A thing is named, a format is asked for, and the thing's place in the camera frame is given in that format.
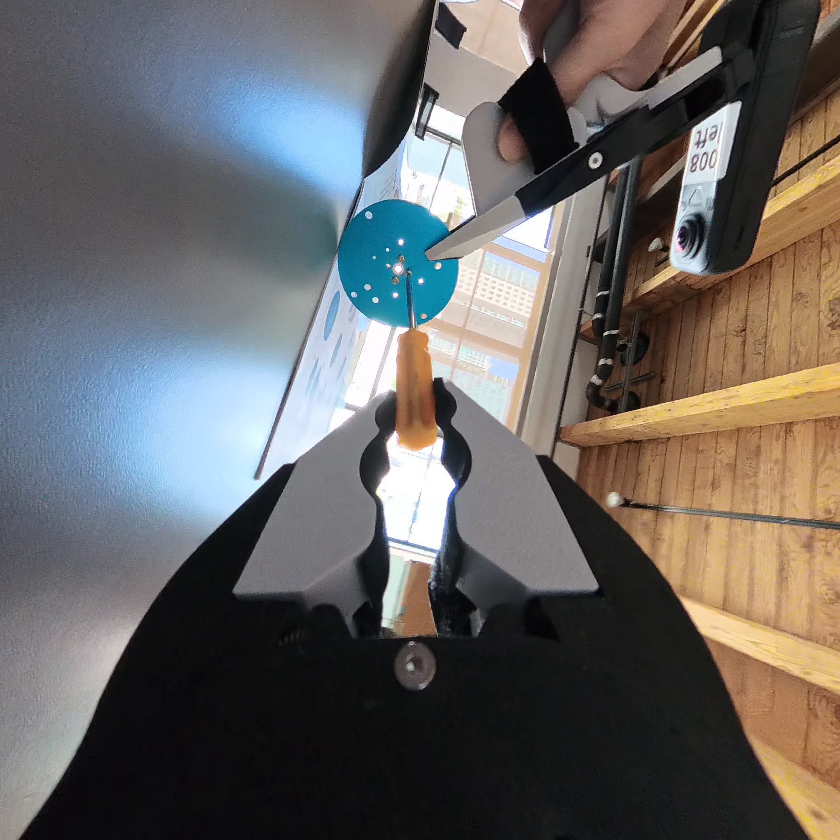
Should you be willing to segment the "wooden ceiling beam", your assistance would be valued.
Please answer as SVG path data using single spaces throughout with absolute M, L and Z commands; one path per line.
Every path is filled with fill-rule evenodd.
M 798 423 L 839 414 L 839 364 L 694 395 L 562 427 L 581 448 Z

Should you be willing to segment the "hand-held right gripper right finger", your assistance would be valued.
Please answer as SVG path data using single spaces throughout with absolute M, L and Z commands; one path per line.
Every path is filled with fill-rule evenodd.
M 441 461 L 455 483 L 429 580 L 437 634 L 475 636 L 500 605 L 598 591 L 538 457 L 455 384 L 434 381 Z

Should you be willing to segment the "black bent pipe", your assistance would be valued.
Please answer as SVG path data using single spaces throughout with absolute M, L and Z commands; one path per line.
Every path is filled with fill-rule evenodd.
M 607 231 L 602 269 L 595 294 L 592 330 L 599 349 L 595 372 L 585 388 L 590 406 L 609 414 L 619 413 L 621 399 L 605 396 L 602 388 L 614 372 L 616 350 L 623 348 L 623 363 L 632 368 L 648 351 L 649 337 L 639 333 L 637 340 L 620 343 L 620 325 L 627 265 L 631 248 L 637 188 L 644 157 L 636 156 L 621 168 L 616 181 L 614 203 Z

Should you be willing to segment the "yellow-handled screwdriver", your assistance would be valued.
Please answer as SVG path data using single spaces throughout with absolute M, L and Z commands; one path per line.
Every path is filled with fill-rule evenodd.
M 437 438 L 432 360 L 428 336 L 417 328 L 412 273 L 405 269 L 408 330 L 398 337 L 395 370 L 395 432 L 400 446 L 417 452 Z

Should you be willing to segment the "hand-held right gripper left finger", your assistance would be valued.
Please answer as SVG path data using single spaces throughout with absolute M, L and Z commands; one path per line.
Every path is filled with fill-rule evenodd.
M 354 636 L 380 636 L 390 555 L 376 491 L 395 414 L 394 392 L 378 395 L 297 459 L 237 597 L 334 606 Z

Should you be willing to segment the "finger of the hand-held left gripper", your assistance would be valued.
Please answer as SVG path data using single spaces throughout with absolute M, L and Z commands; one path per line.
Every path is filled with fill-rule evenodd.
M 430 261 L 462 259 L 511 228 L 521 224 L 526 214 L 518 196 L 510 196 L 486 213 L 478 214 L 425 251 Z

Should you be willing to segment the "blue round metal plate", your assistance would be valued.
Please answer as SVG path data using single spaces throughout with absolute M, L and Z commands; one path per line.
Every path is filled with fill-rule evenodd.
M 447 235 L 445 223 L 423 206 L 389 199 L 366 207 L 349 222 L 339 242 L 344 291 L 366 318 L 407 328 L 405 276 L 391 271 L 401 260 L 412 273 L 416 325 L 433 320 L 455 294 L 459 262 L 430 261 L 425 251 Z

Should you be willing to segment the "open assembly manual booklet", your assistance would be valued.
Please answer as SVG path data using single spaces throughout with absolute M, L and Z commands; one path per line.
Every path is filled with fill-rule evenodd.
M 255 478 L 268 478 L 341 424 L 377 391 L 395 331 L 361 315 L 337 261 L 299 353 Z

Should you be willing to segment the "thin black rod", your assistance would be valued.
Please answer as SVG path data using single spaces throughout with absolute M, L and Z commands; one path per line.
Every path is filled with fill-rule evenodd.
M 703 518 L 719 518 L 745 522 L 779 524 L 781 526 L 802 527 L 808 529 L 822 529 L 834 531 L 839 530 L 838 521 L 812 518 L 795 518 L 754 512 L 724 511 L 717 509 L 659 505 L 654 503 L 646 503 L 632 500 L 627 497 L 624 497 L 622 494 L 615 491 L 612 491 L 609 494 L 607 494 L 605 498 L 605 505 L 610 509 L 634 509 L 640 511 L 673 513 L 675 515 L 686 515 Z

